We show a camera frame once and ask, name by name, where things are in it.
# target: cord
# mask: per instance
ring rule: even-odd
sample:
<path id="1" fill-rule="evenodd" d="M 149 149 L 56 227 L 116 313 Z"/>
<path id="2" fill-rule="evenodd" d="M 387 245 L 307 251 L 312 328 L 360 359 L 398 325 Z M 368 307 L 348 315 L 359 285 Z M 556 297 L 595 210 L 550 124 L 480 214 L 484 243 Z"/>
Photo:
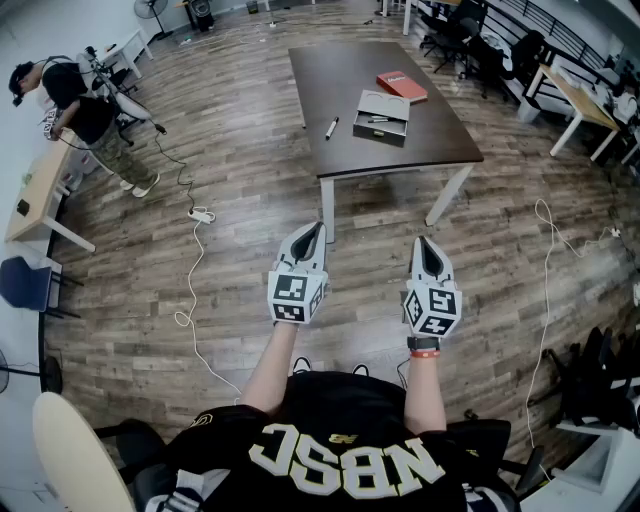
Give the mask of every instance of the cord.
<path id="1" fill-rule="evenodd" d="M 215 213 L 208 211 L 204 206 L 194 206 L 192 208 L 192 211 L 197 211 L 197 212 L 204 213 L 205 215 L 207 215 L 211 219 L 211 222 L 216 220 Z M 191 267 L 191 270 L 189 271 L 189 276 L 187 277 L 187 282 L 189 283 L 189 290 L 191 291 L 191 295 L 193 295 L 193 306 L 191 306 L 191 310 L 189 311 L 188 315 L 186 313 L 183 313 L 182 311 L 177 311 L 176 313 L 174 313 L 173 318 L 175 319 L 176 323 L 180 327 L 187 327 L 187 326 L 191 325 L 191 331 L 193 332 L 193 348 L 194 348 L 194 350 L 196 352 L 196 355 L 207 366 L 207 369 L 209 370 L 209 372 L 214 377 L 217 377 L 218 379 L 220 379 L 225 384 L 228 384 L 233 389 L 235 389 L 238 392 L 239 395 L 241 395 L 242 391 L 240 391 L 236 386 L 231 384 L 231 382 L 229 382 L 227 379 L 225 379 L 224 377 L 221 377 L 216 372 L 214 372 L 211 369 L 211 366 L 209 366 L 209 363 L 207 363 L 207 360 L 200 355 L 200 352 L 198 352 L 198 338 L 196 337 L 196 324 L 191 319 L 191 316 L 193 315 L 193 311 L 196 309 L 196 306 L 198 305 L 198 297 L 196 296 L 196 293 L 193 291 L 193 287 L 191 286 L 191 274 L 193 274 L 193 271 L 198 266 L 198 263 L 200 263 L 200 261 L 204 257 L 204 247 L 202 247 L 202 244 L 200 243 L 200 240 L 198 239 L 198 235 L 196 233 L 196 230 L 198 229 L 198 226 L 201 223 L 202 223 L 202 221 L 198 221 L 196 226 L 193 228 L 193 236 L 196 239 L 196 242 L 198 243 L 198 247 L 200 247 L 200 256 L 198 257 L 197 261 L 194 263 L 193 267 Z M 185 322 L 184 323 L 181 322 L 179 320 L 179 318 L 184 318 Z"/>
<path id="2" fill-rule="evenodd" d="M 545 219 L 538 213 L 538 205 L 540 203 L 544 204 L 544 207 L 547 209 L 547 213 L 549 214 L 549 220 Z M 587 240 L 584 243 L 584 246 L 582 247 L 582 254 L 580 254 L 571 246 L 569 242 L 567 242 L 567 240 L 562 236 L 562 233 L 560 233 L 558 226 L 556 226 L 553 223 L 553 219 L 551 217 L 551 210 L 549 209 L 549 206 L 547 205 L 544 199 L 538 199 L 536 201 L 534 211 L 536 213 L 536 216 L 542 222 L 551 226 L 551 247 L 549 247 L 549 250 L 547 251 L 547 256 L 544 259 L 544 300 L 547 307 L 547 318 L 544 323 L 544 329 L 542 330 L 542 338 L 540 339 L 540 350 L 538 351 L 538 361 L 536 362 L 536 367 L 533 370 L 533 376 L 531 377 L 531 385 L 529 386 L 529 392 L 527 393 L 527 398 L 525 399 L 525 402 L 524 402 L 524 407 L 527 412 L 527 429 L 529 430 L 529 439 L 531 440 L 531 448 L 535 448 L 535 443 L 533 441 L 533 431 L 531 430 L 531 416 L 529 415 L 529 398 L 531 398 L 531 392 L 533 391 L 533 384 L 536 380 L 536 373 L 538 372 L 538 368 L 540 367 L 540 362 L 542 361 L 542 347 L 544 345 L 544 338 L 547 334 L 547 328 L 549 327 L 549 321 L 551 319 L 551 308 L 549 307 L 548 282 L 549 282 L 549 256 L 551 255 L 551 252 L 553 251 L 553 248 L 555 247 L 555 244 L 556 244 L 554 232 L 558 233 L 560 240 L 562 240 L 569 247 L 569 249 L 573 251 L 573 254 L 575 254 L 580 259 L 584 258 L 587 255 L 586 253 L 587 246 L 589 244 L 597 244 L 600 240 L 602 240 L 602 237 L 607 231 L 609 231 L 609 233 L 611 233 L 612 236 L 615 236 L 611 228 L 605 226 L 598 240 L 596 241 Z M 551 481 L 551 478 L 549 478 L 549 475 L 547 474 L 545 469 L 542 467 L 542 465 L 540 465 L 540 469 L 542 469 L 542 472 L 544 473 L 544 476 L 547 478 L 547 480 Z"/>

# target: man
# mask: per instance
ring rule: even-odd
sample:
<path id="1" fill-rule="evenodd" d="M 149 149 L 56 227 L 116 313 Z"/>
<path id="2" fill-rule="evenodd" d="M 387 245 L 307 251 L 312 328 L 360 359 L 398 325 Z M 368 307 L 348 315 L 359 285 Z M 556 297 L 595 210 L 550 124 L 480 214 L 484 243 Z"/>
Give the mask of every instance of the man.
<path id="1" fill-rule="evenodd" d="M 169 444 L 163 459 L 178 481 L 156 487 L 147 512 L 247 503 L 519 510 L 497 467 L 484 465 L 484 447 L 467 451 L 446 432 L 439 350 L 411 352 L 406 393 L 364 365 L 314 372 L 299 358 L 287 378 L 297 331 L 277 323 L 239 404 L 201 413 Z"/>
<path id="2" fill-rule="evenodd" d="M 62 115 L 52 129 L 57 140 L 64 128 L 73 130 L 96 159 L 122 178 L 124 190 L 133 189 L 135 197 L 144 197 L 160 181 L 142 163 L 136 161 L 120 138 L 111 104 L 87 95 L 78 64 L 65 59 L 27 62 L 16 67 L 9 80 L 9 90 L 18 106 L 25 94 L 40 84 Z"/>

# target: table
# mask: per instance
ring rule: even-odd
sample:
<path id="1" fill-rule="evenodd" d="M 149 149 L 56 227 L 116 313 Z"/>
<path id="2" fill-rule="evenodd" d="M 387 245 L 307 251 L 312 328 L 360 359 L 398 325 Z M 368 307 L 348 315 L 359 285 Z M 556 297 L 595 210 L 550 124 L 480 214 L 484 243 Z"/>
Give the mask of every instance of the table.
<path id="1" fill-rule="evenodd" d="M 407 3 L 405 4 L 404 25 L 402 26 L 402 33 L 405 36 L 409 35 L 409 25 L 411 23 L 411 5 L 413 1 L 414 0 L 407 0 Z M 431 3 L 458 6 L 460 5 L 461 1 L 462 0 L 435 0 L 435 1 L 432 1 Z M 388 3 L 389 3 L 389 0 L 382 0 L 382 16 L 384 16 L 385 18 L 387 17 Z"/>
<path id="2" fill-rule="evenodd" d="M 314 170 L 320 180 L 327 242 L 335 240 L 334 181 L 355 176 L 459 164 L 425 221 L 435 224 L 471 172 L 484 160 L 440 91 L 397 43 L 326 43 L 292 48 L 289 57 L 298 88 Z M 363 89 L 383 89 L 376 76 L 402 71 L 429 93 L 411 106 L 404 147 L 354 137 L 353 121 Z M 333 135 L 329 125 L 340 116 Z"/>
<path id="3" fill-rule="evenodd" d="M 134 59 L 129 57 L 126 54 L 126 52 L 123 51 L 129 45 L 129 43 L 131 43 L 131 41 L 133 41 L 134 39 L 138 39 L 138 41 L 140 41 L 140 44 L 144 48 L 144 51 L 147 54 L 147 57 L 149 57 L 149 60 L 153 60 L 153 55 L 151 54 L 151 50 L 149 50 L 149 46 L 147 45 L 146 41 L 142 37 L 142 32 L 140 31 L 140 29 L 138 29 L 135 32 L 132 32 L 131 34 L 129 34 L 127 37 L 118 41 L 116 45 L 113 48 L 111 48 L 111 50 L 109 50 L 108 52 L 105 52 L 104 48 L 101 48 L 98 51 L 98 61 L 101 63 L 104 63 L 107 60 L 117 56 L 119 53 L 122 53 L 122 56 L 124 57 L 124 60 L 129 66 L 129 69 L 131 69 L 138 78 L 142 78 L 142 73 L 140 73 L 140 70 L 138 69 L 138 66 L 136 66 Z"/>
<path id="4" fill-rule="evenodd" d="M 77 137 L 73 137 L 71 144 L 78 144 Z M 96 250 L 95 245 L 87 242 L 84 238 L 76 235 L 49 216 L 49 208 L 54 192 L 58 191 L 69 195 L 69 192 L 59 185 L 59 180 L 69 160 L 71 151 L 71 146 L 62 141 L 51 142 L 47 153 L 43 157 L 34 160 L 31 164 L 29 169 L 32 174 L 31 181 L 18 195 L 5 233 L 5 242 L 18 240 L 33 228 L 44 224 L 87 251 L 94 252 Z M 24 216 L 17 211 L 17 206 L 21 199 L 29 203 L 29 212 Z"/>
<path id="5" fill-rule="evenodd" d="M 606 139 L 604 139 L 602 144 L 600 144 L 598 149 L 596 149 L 595 153 L 591 155 L 591 160 L 596 160 L 600 156 L 600 153 L 604 151 L 604 149 L 620 131 L 620 128 L 611 117 L 607 116 L 602 111 L 602 109 L 589 97 L 589 95 L 585 91 L 583 91 L 582 89 L 571 87 L 564 78 L 551 71 L 551 68 L 549 66 L 545 66 L 544 64 L 540 64 L 536 76 L 533 78 L 533 82 L 531 82 L 531 85 L 527 90 L 527 97 L 533 98 L 538 93 L 538 91 L 540 90 L 540 86 L 542 85 L 542 79 L 544 76 L 546 76 L 549 81 L 558 88 L 558 90 L 576 111 L 576 115 L 573 118 L 573 121 L 571 121 L 571 124 L 564 131 L 558 142 L 556 142 L 555 146 L 553 146 L 551 151 L 549 151 L 549 154 L 551 156 L 556 156 L 556 154 L 558 154 L 558 151 L 560 151 L 565 143 L 569 140 L 569 137 L 571 137 L 571 134 L 575 131 L 578 125 L 582 121 L 587 121 L 589 123 L 595 123 L 601 126 L 605 126 L 611 130 L 611 133 L 607 136 Z"/>

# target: marker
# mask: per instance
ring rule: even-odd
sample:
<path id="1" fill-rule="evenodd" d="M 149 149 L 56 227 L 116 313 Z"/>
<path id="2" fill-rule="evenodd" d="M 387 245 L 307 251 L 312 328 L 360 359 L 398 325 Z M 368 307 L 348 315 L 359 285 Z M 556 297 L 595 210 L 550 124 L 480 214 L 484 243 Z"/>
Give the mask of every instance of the marker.
<path id="1" fill-rule="evenodd" d="M 331 138 L 331 134 L 333 133 L 333 130 L 336 129 L 336 125 L 338 124 L 338 121 L 340 121 L 340 118 L 336 117 L 331 123 L 331 126 L 329 126 L 329 130 L 327 130 L 327 134 L 324 136 L 326 140 L 329 140 Z"/>

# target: open tin box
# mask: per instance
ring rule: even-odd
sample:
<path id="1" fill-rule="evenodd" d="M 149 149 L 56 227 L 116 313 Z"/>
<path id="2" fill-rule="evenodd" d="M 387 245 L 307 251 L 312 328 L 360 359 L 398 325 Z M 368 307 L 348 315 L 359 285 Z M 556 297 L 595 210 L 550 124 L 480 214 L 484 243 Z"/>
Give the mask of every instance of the open tin box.
<path id="1" fill-rule="evenodd" d="M 353 122 L 353 134 L 402 147 L 407 138 L 410 106 L 409 100 L 400 96 L 365 89 Z"/>

